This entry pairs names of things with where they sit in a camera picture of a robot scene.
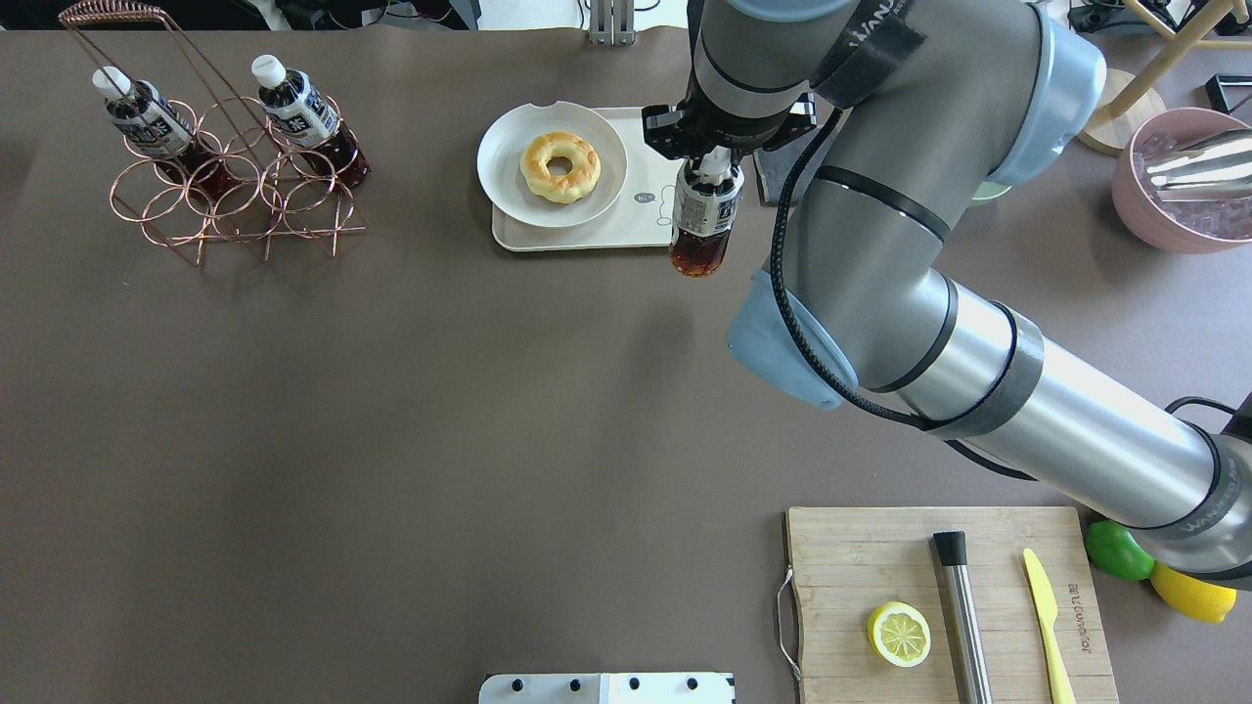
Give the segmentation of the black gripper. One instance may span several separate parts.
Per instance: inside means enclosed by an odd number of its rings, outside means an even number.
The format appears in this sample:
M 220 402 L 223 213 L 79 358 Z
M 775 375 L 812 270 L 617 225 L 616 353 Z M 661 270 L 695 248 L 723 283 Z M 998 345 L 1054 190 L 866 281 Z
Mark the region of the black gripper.
M 756 149 L 777 152 L 818 128 L 818 96 L 803 93 L 770 116 L 737 116 L 694 93 L 676 106 L 644 106 L 641 128 L 645 143 L 671 160 L 697 160 L 717 147 L 736 157 Z

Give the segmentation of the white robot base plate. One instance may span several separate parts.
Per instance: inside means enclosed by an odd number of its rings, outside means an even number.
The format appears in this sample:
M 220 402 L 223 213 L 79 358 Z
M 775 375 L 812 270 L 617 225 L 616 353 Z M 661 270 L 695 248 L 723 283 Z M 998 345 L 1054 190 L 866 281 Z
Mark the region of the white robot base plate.
M 735 703 L 730 673 L 625 671 L 497 674 L 480 686 L 478 703 Z

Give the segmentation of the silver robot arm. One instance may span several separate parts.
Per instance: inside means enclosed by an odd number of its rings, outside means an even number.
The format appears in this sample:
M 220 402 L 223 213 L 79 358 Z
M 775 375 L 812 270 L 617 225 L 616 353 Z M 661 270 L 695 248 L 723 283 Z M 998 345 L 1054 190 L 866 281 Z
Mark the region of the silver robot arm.
M 692 76 L 646 138 L 677 197 L 831 103 L 828 155 L 780 197 L 766 264 L 726 334 L 740 365 L 849 402 L 1064 492 L 1167 566 L 1249 588 L 1249 405 L 1213 435 L 1141 398 L 1028 317 L 934 267 L 985 183 L 1060 157 L 1096 108 L 1096 45 L 1023 1 L 694 1 Z

